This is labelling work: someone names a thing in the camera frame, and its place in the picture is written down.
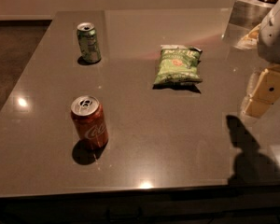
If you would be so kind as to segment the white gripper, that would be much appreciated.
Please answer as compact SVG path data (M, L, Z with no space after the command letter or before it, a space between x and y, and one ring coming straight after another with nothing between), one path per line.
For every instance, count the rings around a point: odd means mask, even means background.
M247 85L243 113L253 118L260 118L280 98L280 0L261 22L258 54L270 64L254 72Z

